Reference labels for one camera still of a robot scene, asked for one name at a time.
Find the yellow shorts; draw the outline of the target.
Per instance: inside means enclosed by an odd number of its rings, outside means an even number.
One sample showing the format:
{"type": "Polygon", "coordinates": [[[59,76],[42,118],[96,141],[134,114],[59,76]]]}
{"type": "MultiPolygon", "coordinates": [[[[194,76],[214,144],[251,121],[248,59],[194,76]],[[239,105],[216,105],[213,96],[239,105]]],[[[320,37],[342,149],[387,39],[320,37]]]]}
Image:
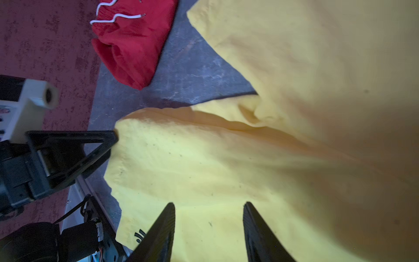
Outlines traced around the yellow shorts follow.
{"type": "Polygon", "coordinates": [[[247,260],[251,202],[299,262],[419,259],[418,1],[198,1],[255,95],[119,120],[104,178],[129,249],[167,203],[172,260],[247,260]]]}

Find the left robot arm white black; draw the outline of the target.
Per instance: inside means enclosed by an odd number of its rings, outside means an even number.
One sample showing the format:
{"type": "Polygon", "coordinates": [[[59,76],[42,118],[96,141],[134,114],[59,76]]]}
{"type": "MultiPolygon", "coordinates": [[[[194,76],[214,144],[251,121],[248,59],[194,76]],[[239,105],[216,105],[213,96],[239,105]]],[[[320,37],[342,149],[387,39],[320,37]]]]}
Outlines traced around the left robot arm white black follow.
{"type": "MultiPolygon", "coordinates": [[[[1,220],[86,178],[109,159],[114,131],[29,131],[24,144],[1,142],[1,220]]],[[[60,220],[27,224],[1,239],[3,262],[122,262],[127,254],[97,199],[86,193],[73,211],[79,225],[61,229],[60,220]]]]}

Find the red shorts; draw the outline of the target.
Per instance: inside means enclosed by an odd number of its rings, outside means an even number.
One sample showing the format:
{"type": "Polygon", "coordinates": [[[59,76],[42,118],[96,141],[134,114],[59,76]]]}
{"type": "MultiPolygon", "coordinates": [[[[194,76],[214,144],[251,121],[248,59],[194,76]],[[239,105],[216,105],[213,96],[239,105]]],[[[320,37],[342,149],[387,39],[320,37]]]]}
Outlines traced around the red shorts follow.
{"type": "Polygon", "coordinates": [[[136,90],[151,83],[178,4],[174,0],[99,2],[90,21],[96,35],[92,45],[118,82],[136,90]]]}

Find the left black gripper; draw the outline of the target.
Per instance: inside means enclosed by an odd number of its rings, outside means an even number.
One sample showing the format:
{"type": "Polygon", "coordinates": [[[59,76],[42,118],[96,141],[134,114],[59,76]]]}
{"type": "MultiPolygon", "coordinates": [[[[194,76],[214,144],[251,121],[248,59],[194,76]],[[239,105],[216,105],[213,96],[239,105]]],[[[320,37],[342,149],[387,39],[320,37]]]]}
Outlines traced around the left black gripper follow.
{"type": "Polygon", "coordinates": [[[114,131],[28,131],[27,144],[1,142],[1,216],[89,177],[118,142],[114,131]]]}

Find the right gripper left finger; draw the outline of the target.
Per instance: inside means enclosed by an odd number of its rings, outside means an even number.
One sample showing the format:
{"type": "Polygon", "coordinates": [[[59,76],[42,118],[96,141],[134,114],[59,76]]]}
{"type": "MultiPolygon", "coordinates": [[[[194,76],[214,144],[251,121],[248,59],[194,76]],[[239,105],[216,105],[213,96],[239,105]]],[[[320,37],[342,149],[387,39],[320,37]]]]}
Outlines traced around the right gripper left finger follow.
{"type": "Polygon", "coordinates": [[[169,262],[175,234],[175,205],[169,203],[127,262],[169,262]]]}

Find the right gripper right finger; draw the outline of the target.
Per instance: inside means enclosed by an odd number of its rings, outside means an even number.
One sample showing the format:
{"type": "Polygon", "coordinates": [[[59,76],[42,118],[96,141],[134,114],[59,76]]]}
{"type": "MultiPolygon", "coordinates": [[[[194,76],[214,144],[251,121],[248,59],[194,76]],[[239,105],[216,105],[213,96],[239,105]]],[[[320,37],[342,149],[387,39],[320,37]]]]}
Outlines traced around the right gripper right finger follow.
{"type": "Polygon", "coordinates": [[[244,205],[243,226],[249,262],[295,262],[250,202],[244,205]]]}

